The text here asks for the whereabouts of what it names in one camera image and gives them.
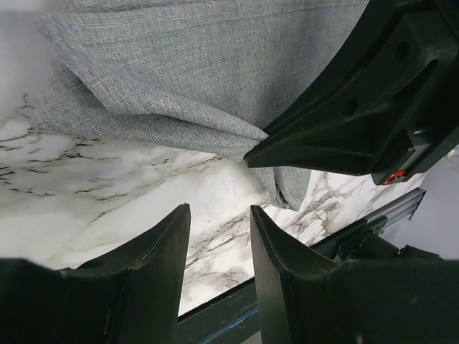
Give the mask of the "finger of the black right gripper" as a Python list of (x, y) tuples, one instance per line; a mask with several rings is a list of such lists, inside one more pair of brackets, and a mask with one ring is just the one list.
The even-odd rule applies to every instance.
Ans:
[(370, 1), (325, 70), (246, 154), (246, 164), (371, 175), (389, 133), (377, 125), (402, 85), (388, 70), (395, 63), (384, 47), (405, 14), (425, 11), (431, 3)]

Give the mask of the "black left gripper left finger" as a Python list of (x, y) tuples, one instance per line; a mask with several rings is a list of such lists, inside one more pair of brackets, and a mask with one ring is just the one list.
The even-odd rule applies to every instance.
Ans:
[(191, 210), (177, 206), (153, 228), (77, 269), (88, 319), (84, 343), (172, 343)]

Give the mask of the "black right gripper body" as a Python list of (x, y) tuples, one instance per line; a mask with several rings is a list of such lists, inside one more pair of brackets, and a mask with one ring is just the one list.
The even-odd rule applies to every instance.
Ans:
[(402, 79), (390, 97), (386, 143), (372, 171), (376, 185), (410, 180), (458, 144), (458, 2), (405, 14), (384, 47)]

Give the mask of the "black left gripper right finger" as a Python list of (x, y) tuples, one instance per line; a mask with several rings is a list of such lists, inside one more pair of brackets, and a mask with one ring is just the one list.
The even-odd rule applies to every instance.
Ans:
[(260, 206), (250, 208), (255, 289), (263, 343), (339, 343), (331, 274), (337, 263), (282, 230)]

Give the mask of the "grey cloth napkin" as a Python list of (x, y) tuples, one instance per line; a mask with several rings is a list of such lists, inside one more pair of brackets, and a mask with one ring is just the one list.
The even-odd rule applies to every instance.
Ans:
[(365, 1), (68, 1), (34, 115), (75, 135), (236, 161), (331, 61)]

